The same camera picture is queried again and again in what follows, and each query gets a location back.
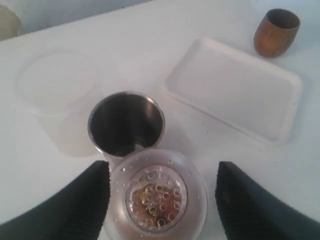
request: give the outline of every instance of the metal cup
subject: metal cup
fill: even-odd
[[[95,106],[88,120],[91,141],[117,164],[130,153],[157,146],[164,132],[165,116],[159,105],[135,92],[106,97]]]

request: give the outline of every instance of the perforated lid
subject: perforated lid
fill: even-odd
[[[111,240],[196,239],[206,216],[202,178],[178,152],[147,149],[111,173],[105,221]]]

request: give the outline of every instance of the wooden cup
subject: wooden cup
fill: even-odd
[[[254,35],[254,47],[258,54],[275,58],[283,54],[293,43],[300,19],[284,9],[269,10]]]

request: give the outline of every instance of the white tray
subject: white tray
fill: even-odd
[[[293,73],[208,38],[164,83],[172,97],[271,145],[286,142],[302,91]]]

